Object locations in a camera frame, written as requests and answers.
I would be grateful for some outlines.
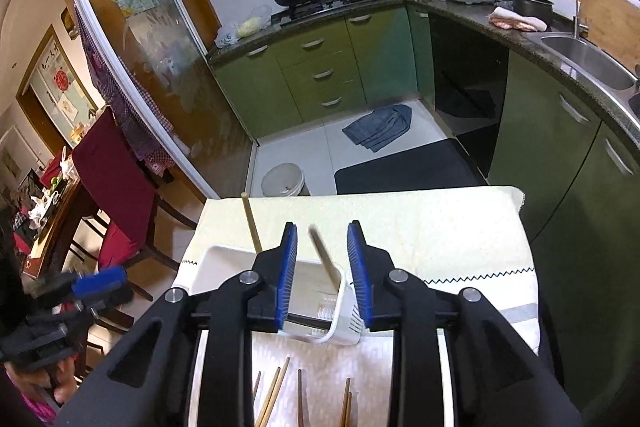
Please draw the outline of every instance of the granite countertop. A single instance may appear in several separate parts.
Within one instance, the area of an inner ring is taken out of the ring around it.
[[[303,31],[319,21],[325,22],[345,15],[357,16],[372,10],[402,5],[418,6],[427,12],[448,17],[501,42],[509,49],[529,59],[556,80],[562,82],[575,96],[586,103],[626,144],[629,152],[640,163],[640,123],[638,120],[629,117],[600,86],[578,73],[561,58],[527,39],[522,32],[502,30],[490,24],[487,16],[495,9],[491,5],[466,5],[441,0],[369,0],[359,2],[356,5],[345,5],[331,12],[319,13],[284,27],[280,27],[280,25],[269,26],[248,38],[242,39],[233,46],[228,46],[221,50],[214,48],[207,54],[207,60],[212,68],[217,68],[265,44],[271,44]],[[620,102],[624,104],[627,100],[620,100]]]

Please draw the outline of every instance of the wooden cutting board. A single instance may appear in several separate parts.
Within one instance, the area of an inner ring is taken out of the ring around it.
[[[582,0],[580,20],[587,39],[631,72],[640,64],[640,8],[626,0]]]

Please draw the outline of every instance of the metal screw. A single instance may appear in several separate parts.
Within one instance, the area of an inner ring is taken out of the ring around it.
[[[254,272],[253,270],[247,270],[240,274],[240,282],[242,284],[253,284],[258,282],[258,279],[260,279],[258,272]]]
[[[180,302],[184,297],[184,290],[182,288],[169,288],[164,294],[164,300],[175,304]]]
[[[482,298],[482,294],[475,288],[465,288],[462,296],[469,302],[478,302]]]
[[[404,270],[396,268],[389,272],[389,279],[393,282],[406,282],[409,279],[409,274]]]

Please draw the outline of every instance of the drawer handle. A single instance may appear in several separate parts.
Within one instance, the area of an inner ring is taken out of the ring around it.
[[[339,96],[338,98],[336,98],[335,100],[332,100],[331,102],[322,102],[321,105],[322,107],[332,107],[333,105],[338,105],[341,101],[342,101],[342,97]]]
[[[316,80],[322,80],[323,78],[331,76],[332,74],[334,74],[334,70],[326,70],[324,73],[318,73],[313,75],[313,78]]]
[[[612,162],[616,164],[616,167],[620,172],[622,172],[625,176],[633,176],[634,172],[626,166],[623,159],[620,155],[613,149],[611,142],[609,139],[604,139],[604,149],[607,151],[609,158],[611,158]]]
[[[587,125],[588,123],[590,123],[590,120],[586,116],[581,115],[580,112],[573,105],[571,105],[569,102],[566,101],[566,98],[562,96],[562,94],[560,94],[559,97],[560,97],[560,105],[565,111],[567,111],[567,113],[569,113],[571,118],[573,118],[575,121],[577,121],[577,123],[580,123],[582,125]]]
[[[324,39],[318,39],[317,41],[307,42],[306,44],[302,44],[303,50],[308,50],[309,48],[315,48],[324,42]]]
[[[247,57],[253,57],[254,55],[257,55],[258,53],[262,53],[264,50],[266,50],[269,47],[268,44],[265,44],[263,47],[258,48],[257,50],[253,50],[252,52],[248,52],[246,54]]]
[[[360,17],[351,17],[347,19],[349,22],[364,22],[371,19],[371,15],[361,15]]]

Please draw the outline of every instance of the faucet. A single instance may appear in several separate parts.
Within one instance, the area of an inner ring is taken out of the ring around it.
[[[578,0],[575,0],[574,39],[580,39],[581,30],[589,31],[589,27],[586,24],[580,24],[580,19],[578,19]]]

